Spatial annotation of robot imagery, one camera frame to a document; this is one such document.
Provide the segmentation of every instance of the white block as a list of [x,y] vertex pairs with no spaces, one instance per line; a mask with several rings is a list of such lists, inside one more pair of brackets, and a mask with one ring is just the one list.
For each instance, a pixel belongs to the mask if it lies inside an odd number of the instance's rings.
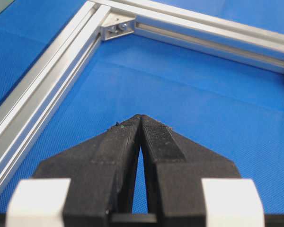
[[9,202],[6,227],[63,227],[70,182],[69,178],[20,181]]
[[203,178],[207,227],[264,227],[261,199],[250,179]]

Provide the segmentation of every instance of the screw head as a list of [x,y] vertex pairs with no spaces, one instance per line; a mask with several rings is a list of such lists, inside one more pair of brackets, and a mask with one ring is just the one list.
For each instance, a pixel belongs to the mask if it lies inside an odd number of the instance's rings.
[[122,31],[126,31],[127,30],[127,23],[122,23],[122,24],[119,24],[119,29],[122,30]]

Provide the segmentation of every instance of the blue fabric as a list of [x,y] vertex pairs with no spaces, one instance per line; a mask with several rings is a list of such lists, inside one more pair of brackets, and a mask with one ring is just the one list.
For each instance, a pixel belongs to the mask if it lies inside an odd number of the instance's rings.
[[0,14],[0,104],[85,0],[15,0]]
[[[183,0],[177,6],[244,23],[251,17],[251,25],[259,19],[259,26],[284,32],[284,0],[261,2]],[[1,195],[0,212],[41,160],[136,113],[232,159],[255,181],[265,212],[284,213],[284,76],[134,35],[100,46]],[[133,211],[143,213],[142,170],[140,156]]]

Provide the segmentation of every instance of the aluminum frame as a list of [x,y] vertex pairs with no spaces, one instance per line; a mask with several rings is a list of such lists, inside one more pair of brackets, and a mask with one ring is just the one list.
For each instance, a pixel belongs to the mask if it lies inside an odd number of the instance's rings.
[[88,0],[0,106],[0,194],[101,43],[108,15],[136,35],[284,74],[284,35],[149,0]]

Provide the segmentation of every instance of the blue textured surface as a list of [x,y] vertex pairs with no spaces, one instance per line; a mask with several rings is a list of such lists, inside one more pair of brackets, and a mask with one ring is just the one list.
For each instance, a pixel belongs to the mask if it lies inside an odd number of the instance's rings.
[[[177,4],[284,32],[284,0],[259,2]],[[284,76],[134,35],[100,46],[1,195],[0,212],[42,159],[136,113],[232,159],[255,181],[266,213],[284,213]],[[147,211],[141,168],[139,160],[134,212]]]

